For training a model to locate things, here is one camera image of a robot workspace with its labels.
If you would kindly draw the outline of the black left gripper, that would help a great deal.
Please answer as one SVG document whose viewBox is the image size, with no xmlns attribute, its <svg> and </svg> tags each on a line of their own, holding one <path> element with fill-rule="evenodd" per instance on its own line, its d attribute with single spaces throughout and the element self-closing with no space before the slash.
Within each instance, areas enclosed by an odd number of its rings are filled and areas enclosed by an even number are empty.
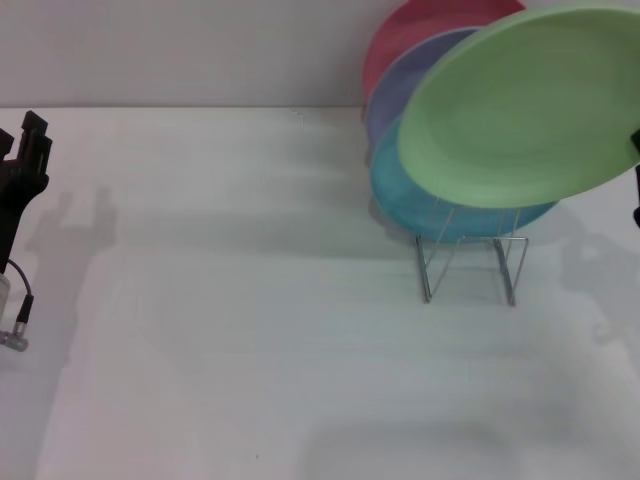
<svg viewBox="0 0 640 480">
<path fill-rule="evenodd" d="M 14 137 L 0 129 L 1 163 L 1 273 L 4 274 L 27 205 L 48 186 L 46 173 L 52 140 L 46 135 L 48 122 L 27 111 L 17 158 L 3 161 Z"/>
</svg>

